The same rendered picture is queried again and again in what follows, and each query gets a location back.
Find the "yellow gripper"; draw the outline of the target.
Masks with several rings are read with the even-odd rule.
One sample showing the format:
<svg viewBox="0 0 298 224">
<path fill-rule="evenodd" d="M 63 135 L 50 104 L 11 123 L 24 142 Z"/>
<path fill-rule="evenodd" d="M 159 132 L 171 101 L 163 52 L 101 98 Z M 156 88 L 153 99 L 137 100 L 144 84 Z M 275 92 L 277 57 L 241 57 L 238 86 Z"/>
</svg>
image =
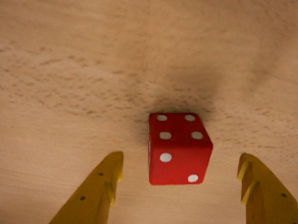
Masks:
<svg viewBox="0 0 298 224">
<path fill-rule="evenodd" d="M 107 224 L 123 179 L 124 153 L 109 153 L 86 177 L 48 224 Z M 246 224 L 298 224 L 298 202 L 256 156 L 242 153 L 237 180 Z"/>
</svg>

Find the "red die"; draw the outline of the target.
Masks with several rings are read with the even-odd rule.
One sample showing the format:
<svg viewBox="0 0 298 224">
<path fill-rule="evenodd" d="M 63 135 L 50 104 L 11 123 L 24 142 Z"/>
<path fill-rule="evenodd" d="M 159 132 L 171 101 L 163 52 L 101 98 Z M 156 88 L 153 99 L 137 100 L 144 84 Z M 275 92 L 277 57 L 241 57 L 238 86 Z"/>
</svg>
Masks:
<svg viewBox="0 0 298 224">
<path fill-rule="evenodd" d="M 150 185 L 202 184 L 213 148 L 199 115 L 150 114 L 147 146 Z"/>
</svg>

